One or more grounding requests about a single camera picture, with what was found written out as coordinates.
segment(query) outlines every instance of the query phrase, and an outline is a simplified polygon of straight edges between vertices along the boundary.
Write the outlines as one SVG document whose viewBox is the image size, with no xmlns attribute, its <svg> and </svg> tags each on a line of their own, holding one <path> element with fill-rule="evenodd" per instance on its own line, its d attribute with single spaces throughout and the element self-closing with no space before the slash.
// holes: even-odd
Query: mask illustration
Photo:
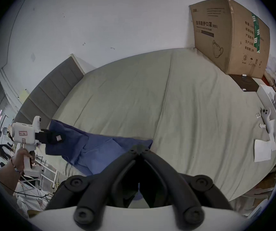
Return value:
<svg viewBox="0 0 276 231">
<path fill-rule="evenodd" d="M 213 54 L 216 58 L 218 58 L 224 51 L 223 48 L 221 48 L 216 42 L 215 40 L 213 40 L 212 43 L 212 49 L 213 49 Z"/>
</svg>

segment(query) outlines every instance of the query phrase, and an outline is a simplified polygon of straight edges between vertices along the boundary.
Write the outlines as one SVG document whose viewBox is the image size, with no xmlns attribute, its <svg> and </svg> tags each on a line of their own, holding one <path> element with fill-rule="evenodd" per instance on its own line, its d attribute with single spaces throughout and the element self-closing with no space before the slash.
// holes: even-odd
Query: blue cloth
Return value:
<svg viewBox="0 0 276 231">
<path fill-rule="evenodd" d="M 134 145 L 143 144 L 150 148 L 153 143 L 153 140 L 143 141 L 86 133 L 56 120 L 51 120 L 49 130 L 63 133 L 66 139 L 63 143 L 47 144 L 46 154 L 62 156 L 85 175 L 100 173 Z"/>
</svg>

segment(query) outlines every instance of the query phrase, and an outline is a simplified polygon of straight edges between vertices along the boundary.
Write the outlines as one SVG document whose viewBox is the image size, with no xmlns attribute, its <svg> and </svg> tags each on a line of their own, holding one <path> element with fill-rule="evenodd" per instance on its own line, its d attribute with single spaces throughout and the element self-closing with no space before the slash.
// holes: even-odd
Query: black cable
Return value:
<svg viewBox="0 0 276 231">
<path fill-rule="evenodd" d="M 39 196 L 36 196 L 36 195 L 29 195 L 29 194 L 25 194 L 25 193 L 21 193 L 21 192 L 16 192 L 16 191 L 14 191 L 14 190 L 10 189 L 7 185 L 5 185 L 4 183 L 2 183 L 1 181 L 0 181 L 0 183 L 1 183 L 2 185 L 4 185 L 5 187 L 7 187 L 9 190 L 13 191 L 14 193 L 23 194 L 23 195 L 26 195 L 26 196 L 37 197 L 37 198 L 45 198 L 46 196 L 48 196 L 49 194 L 51 194 L 51 193 L 48 193 L 48 194 L 46 194 L 46 195 L 44 195 L 44 196 L 42 196 L 42 197 L 39 197 Z"/>
</svg>

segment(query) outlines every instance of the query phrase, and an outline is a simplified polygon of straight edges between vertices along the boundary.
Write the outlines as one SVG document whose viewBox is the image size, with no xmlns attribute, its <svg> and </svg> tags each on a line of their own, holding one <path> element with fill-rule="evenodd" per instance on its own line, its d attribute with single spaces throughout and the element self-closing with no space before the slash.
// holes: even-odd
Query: white wall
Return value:
<svg viewBox="0 0 276 231">
<path fill-rule="evenodd" d="M 17 0 L 0 27 L 0 61 L 12 94 L 29 92 L 74 53 L 85 72 L 124 57 L 194 47 L 189 5 L 203 0 Z M 270 28 L 276 57 L 276 22 L 259 0 L 235 0 Z M 4 45 L 9 45 L 8 56 Z"/>
</svg>

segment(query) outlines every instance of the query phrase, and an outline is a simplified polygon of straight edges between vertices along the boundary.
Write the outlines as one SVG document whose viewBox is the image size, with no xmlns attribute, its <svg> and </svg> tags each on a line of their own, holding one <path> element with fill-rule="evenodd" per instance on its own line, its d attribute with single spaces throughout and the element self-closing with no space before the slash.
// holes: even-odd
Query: gray bedsheet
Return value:
<svg viewBox="0 0 276 231">
<path fill-rule="evenodd" d="M 153 139 L 151 150 L 178 172 L 208 175 L 232 200 L 276 163 L 276 151 L 271 160 L 254 162 L 254 140 L 269 140 L 256 118 L 262 107 L 255 92 L 243 92 L 198 50 L 182 48 L 87 73 L 54 119 L 89 133 Z M 46 157 L 66 176 L 79 174 L 61 157 Z"/>
</svg>

